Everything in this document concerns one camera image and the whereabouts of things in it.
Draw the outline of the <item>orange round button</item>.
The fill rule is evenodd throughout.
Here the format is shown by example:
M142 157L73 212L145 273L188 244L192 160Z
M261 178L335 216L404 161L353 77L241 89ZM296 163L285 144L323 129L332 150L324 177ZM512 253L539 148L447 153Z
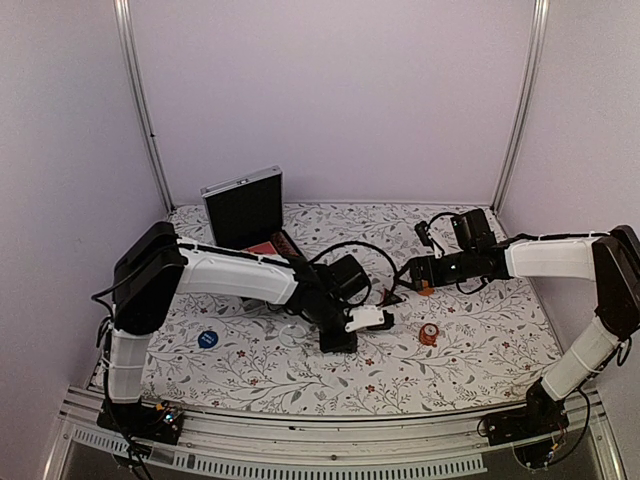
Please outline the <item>orange round button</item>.
M419 291L421 296L430 296L434 293L434 289L430 287L426 282L423 283L422 289Z

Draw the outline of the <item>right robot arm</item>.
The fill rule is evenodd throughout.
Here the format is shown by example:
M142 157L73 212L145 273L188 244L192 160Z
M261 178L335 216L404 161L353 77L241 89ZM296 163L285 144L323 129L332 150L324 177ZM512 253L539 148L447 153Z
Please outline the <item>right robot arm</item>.
M529 277L578 278L596 285L593 320L540 379L545 394L560 401L639 329L639 239L630 226L602 235L511 239L480 250L414 257L396 280L418 292L473 278Z

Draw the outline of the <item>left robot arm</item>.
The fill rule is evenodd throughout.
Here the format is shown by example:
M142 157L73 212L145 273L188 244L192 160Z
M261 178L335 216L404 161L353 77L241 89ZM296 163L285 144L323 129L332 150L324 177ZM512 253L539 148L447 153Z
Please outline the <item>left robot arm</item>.
M148 426L139 405L147 348L177 294L209 293L282 306L315 325L324 353L353 353L349 300L371 285L351 254L330 264L300 256L261 256L179 237L170 222L152 225L114 268L113 332L106 391L111 419L128 434Z

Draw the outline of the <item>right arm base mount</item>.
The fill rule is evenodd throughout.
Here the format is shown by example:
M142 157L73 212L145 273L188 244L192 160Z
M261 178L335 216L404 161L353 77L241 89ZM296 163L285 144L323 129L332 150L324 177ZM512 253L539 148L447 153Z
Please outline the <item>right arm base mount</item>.
M521 408L485 415L477 431L490 446L527 440L515 447L516 460L529 469L541 469L552 463L564 445L568 426L563 401L531 400Z

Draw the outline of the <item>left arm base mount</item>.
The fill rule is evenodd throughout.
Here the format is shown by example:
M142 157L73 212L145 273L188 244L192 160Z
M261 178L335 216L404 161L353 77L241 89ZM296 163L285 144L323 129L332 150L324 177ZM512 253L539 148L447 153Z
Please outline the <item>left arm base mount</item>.
M184 410L177 404L162 401L153 406L141 401L116 404L105 400L97 425L130 438L177 445L184 424Z

